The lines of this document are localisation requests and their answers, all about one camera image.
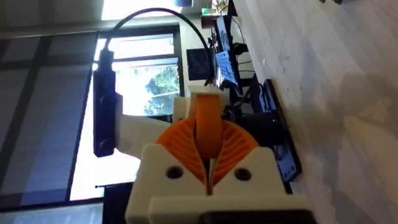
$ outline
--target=screw hole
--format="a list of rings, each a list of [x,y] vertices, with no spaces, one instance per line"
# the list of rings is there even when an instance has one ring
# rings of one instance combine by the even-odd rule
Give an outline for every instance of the screw hole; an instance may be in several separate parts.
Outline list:
[[[182,170],[181,167],[179,167],[179,166],[172,166],[172,167],[169,167],[169,168],[167,169],[167,171],[166,171],[166,176],[167,176],[169,179],[178,179],[178,178],[182,177],[183,173],[184,173],[184,171]]]
[[[251,173],[246,168],[238,168],[235,170],[234,174],[240,181],[249,181],[251,179]]]

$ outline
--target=desk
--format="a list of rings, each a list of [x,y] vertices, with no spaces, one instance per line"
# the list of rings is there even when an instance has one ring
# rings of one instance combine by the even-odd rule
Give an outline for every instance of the desk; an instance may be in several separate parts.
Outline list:
[[[235,1],[320,223],[398,223],[398,1]]]

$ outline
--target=black monitor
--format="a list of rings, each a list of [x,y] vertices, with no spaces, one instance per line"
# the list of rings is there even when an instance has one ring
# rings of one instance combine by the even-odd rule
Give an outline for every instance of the black monitor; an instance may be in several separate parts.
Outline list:
[[[242,94],[240,84],[238,61],[234,52],[231,35],[231,16],[219,16],[215,19],[217,38],[216,53],[216,77],[215,83],[220,89],[234,88]]]

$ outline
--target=orange fan-shaped part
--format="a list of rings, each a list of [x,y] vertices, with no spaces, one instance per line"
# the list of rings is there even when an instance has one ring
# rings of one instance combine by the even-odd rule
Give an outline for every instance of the orange fan-shaped part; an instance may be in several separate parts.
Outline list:
[[[157,144],[166,148],[207,186],[208,193],[255,147],[256,140],[238,125],[221,120],[220,97],[198,95],[195,117],[181,120],[166,129]],[[202,159],[216,159],[207,183]]]

